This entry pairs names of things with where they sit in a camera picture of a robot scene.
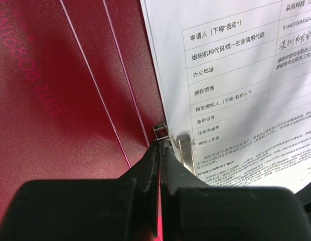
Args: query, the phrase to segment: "metal clip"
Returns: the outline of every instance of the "metal clip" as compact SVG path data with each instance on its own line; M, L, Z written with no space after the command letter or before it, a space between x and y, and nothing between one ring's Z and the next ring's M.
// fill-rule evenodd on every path
M179 153L177 159L191 172L195 175L194 157L192 153L190 136L187 138L175 139L170 135L168 125L166 122L158 124L153 127L153 132L157 141L166 141L169 143L172 151L174 153Z

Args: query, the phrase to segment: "document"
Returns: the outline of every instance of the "document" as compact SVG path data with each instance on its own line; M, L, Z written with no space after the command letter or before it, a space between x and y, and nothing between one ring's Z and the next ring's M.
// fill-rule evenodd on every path
M167 123L211 186L311 182L311 0L141 0Z

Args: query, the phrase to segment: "paper sheet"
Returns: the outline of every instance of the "paper sheet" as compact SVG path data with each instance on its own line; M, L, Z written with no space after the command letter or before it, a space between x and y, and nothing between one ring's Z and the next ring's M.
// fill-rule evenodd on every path
M213 186L311 182L311 0L141 0L171 135Z

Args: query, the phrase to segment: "red cover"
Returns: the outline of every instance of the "red cover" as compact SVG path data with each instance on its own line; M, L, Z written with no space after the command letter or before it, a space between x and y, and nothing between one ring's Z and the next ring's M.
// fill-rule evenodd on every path
M139 0L0 0L0 220L28 180L117 178L163 121Z

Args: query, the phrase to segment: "white paper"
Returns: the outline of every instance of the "white paper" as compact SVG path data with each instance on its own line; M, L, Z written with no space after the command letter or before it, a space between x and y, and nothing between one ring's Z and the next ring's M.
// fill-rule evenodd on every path
M209 185L311 182L311 0L141 0L171 135Z

